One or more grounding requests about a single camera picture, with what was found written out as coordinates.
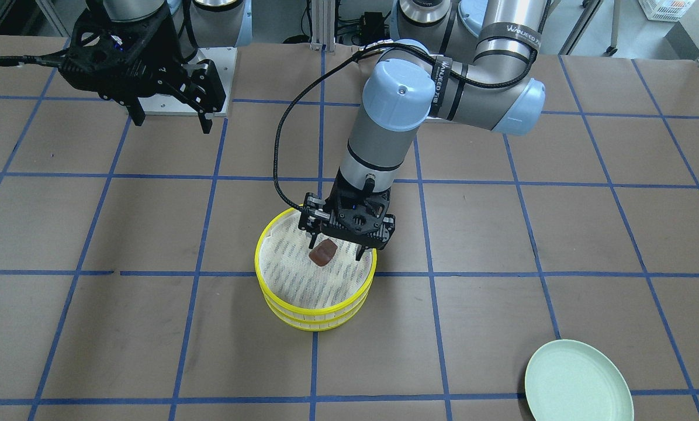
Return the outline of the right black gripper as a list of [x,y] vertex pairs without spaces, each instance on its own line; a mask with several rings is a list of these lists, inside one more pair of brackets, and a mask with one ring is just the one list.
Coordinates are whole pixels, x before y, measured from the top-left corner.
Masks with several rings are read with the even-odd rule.
[[0,56],[0,67],[27,64],[56,68],[72,88],[115,101],[136,127],[146,120],[141,98],[172,96],[198,114],[203,134],[210,134],[215,113],[226,104],[214,61],[185,59],[170,9],[152,9],[127,22],[114,19],[109,9],[86,9],[67,48],[42,56]]

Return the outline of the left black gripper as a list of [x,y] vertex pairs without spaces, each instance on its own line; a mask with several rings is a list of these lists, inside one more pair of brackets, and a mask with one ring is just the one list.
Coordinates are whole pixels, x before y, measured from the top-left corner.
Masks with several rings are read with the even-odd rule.
[[357,244],[355,261],[361,261],[366,250],[383,250],[396,230],[396,218],[389,213],[390,189],[374,192],[374,188],[372,179],[356,188],[338,175],[328,198],[305,194],[298,207],[298,227],[309,233],[310,250],[318,234]]

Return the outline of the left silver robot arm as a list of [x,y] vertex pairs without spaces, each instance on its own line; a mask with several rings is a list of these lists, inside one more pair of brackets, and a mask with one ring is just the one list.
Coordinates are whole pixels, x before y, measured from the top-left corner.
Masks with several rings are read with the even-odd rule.
[[544,83],[530,75],[548,1],[396,1],[392,41],[379,51],[361,93],[333,189],[306,194],[298,227],[309,248],[320,236],[381,250],[395,231],[390,187],[417,131],[440,118],[507,135],[524,135],[545,103]]

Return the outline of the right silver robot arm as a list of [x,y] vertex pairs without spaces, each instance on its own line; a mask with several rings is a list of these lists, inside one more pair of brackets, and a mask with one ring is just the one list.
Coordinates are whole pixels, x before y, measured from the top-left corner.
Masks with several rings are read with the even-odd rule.
[[215,61],[198,51],[251,41],[250,1],[88,1],[67,48],[0,56],[0,67],[56,68],[71,87],[125,107],[136,126],[146,119],[141,98],[171,96],[208,134],[227,94]]

